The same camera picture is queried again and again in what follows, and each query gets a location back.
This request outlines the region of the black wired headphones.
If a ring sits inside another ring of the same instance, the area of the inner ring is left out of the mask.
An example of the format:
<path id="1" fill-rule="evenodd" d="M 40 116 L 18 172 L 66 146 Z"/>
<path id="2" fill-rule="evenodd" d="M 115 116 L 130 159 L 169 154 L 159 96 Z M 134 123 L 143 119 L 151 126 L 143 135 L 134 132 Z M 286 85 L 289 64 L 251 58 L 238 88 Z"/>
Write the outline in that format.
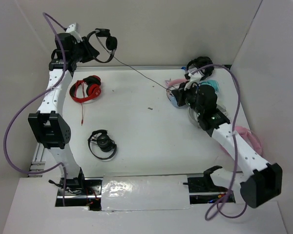
<path id="1" fill-rule="evenodd" d="M 109 29 L 95 29 L 94 31 L 91 31 L 90 33 L 88 33 L 88 35 L 86 36 L 86 39 L 88 41 L 90 41 L 90 38 L 95 35 L 97 41 L 99 42 L 99 44 L 106 50 L 106 52 L 109 54 L 109 58 L 105 61 L 98 59 L 97 57 L 94 58 L 95 61 L 97 61 L 98 63 L 109 63 L 111 62 L 113 59 L 116 60 L 117 62 L 119 62 L 121 65 L 124 65 L 125 67 L 130 68 L 131 70 L 137 72 L 138 74 L 142 75 L 144 78 L 152 81 L 153 83 L 159 85 L 160 87 L 162 87 L 163 89 L 165 89 L 165 91 L 171 92 L 173 91 L 174 86 L 172 87 L 165 87 L 164 85 L 161 85 L 160 83 L 158 83 L 157 81 L 147 77 L 146 75 L 144 75 L 142 72 L 138 71 L 137 69 L 135 69 L 134 67 L 120 61 L 118 58 L 115 57 L 115 53 L 117 51 L 117 46 L 118 46 L 118 40 L 116 39 L 116 37 L 113 37 L 110 33 Z"/>

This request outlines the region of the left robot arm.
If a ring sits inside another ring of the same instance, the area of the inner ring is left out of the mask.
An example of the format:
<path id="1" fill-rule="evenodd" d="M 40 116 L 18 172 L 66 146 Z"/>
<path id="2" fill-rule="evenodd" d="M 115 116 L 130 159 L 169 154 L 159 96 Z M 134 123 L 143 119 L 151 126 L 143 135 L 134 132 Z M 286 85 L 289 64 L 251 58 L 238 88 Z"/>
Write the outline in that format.
<path id="1" fill-rule="evenodd" d="M 30 113 L 28 122 L 38 143 L 41 143 L 62 165 L 60 186 L 80 195 L 86 190 L 81 167 L 75 161 L 69 141 L 71 129 L 63 119 L 63 104 L 78 62 L 90 61 L 89 43 L 78 33 L 59 33 L 56 49 L 49 63 L 47 93 L 36 113 Z"/>

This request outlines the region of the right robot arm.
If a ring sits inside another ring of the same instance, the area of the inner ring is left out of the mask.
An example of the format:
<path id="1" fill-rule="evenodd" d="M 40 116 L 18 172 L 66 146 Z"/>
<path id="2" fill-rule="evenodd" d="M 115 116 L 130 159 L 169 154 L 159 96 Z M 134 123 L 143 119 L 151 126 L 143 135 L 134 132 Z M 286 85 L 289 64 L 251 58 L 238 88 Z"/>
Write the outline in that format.
<path id="1" fill-rule="evenodd" d="M 168 97 L 178 107 L 187 105 L 197 115 L 200 128 L 217 141 L 243 172 L 238 191 L 244 202 L 257 208 L 281 194 L 283 170 L 260 156 L 235 130 L 233 124 L 217 107 L 215 89 L 207 84 L 172 90 Z"/>

